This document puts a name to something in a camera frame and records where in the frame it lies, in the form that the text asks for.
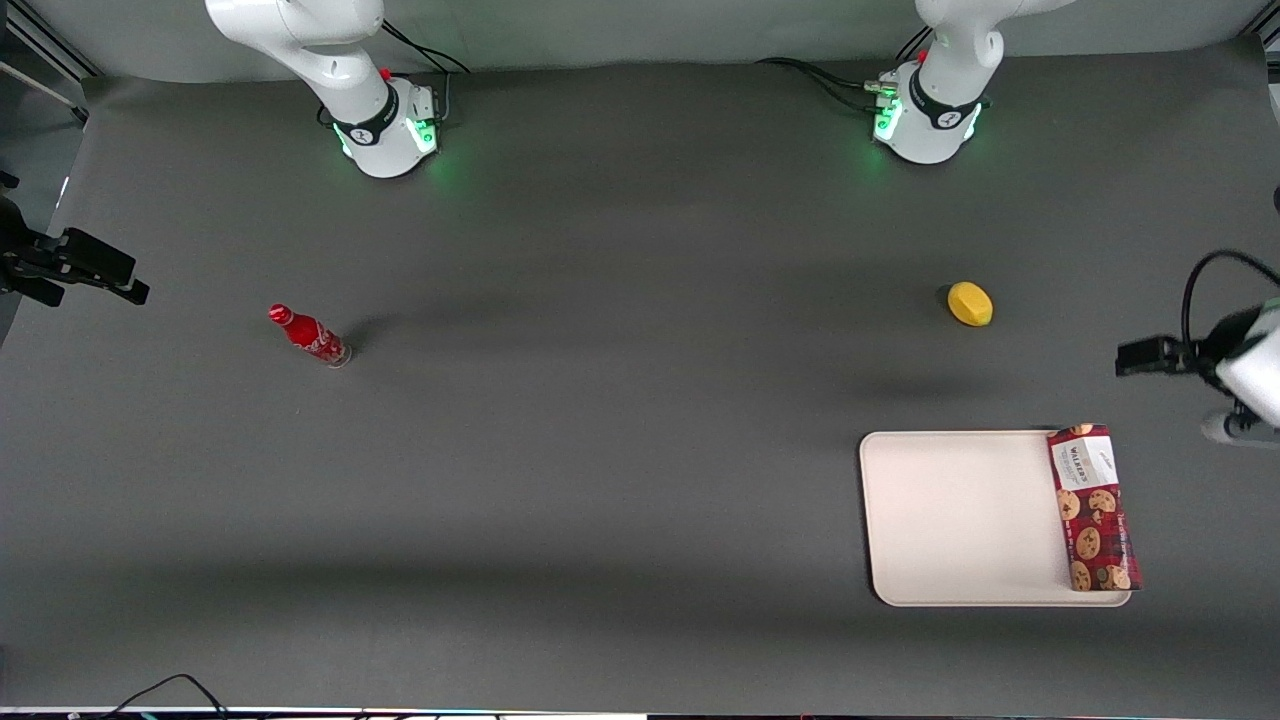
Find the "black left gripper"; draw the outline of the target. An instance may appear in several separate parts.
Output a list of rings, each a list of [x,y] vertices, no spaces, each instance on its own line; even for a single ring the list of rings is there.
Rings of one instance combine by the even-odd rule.
[[[1151,336],[1116,348],[1116,377],[1198,375],[1221,395],[1234,396],[1219,377],[1219,366],[1258,343],[1251,334],[1262,305],[1222,318],[1202,340],[1188,342],[1172,336]]]

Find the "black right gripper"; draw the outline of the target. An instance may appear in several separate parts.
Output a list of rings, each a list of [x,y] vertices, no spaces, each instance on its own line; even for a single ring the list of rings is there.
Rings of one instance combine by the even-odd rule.
[[[15,293],[47,307],[59,307],[65,288],[86,284],[114,293],[127,302],[145,305],[150,286],[134,278],[136,260],[87,232],[67,228],[61,236],[61,264],[42,246],[47,240],[32,231],[20,209],[1,199],[1,295]]]

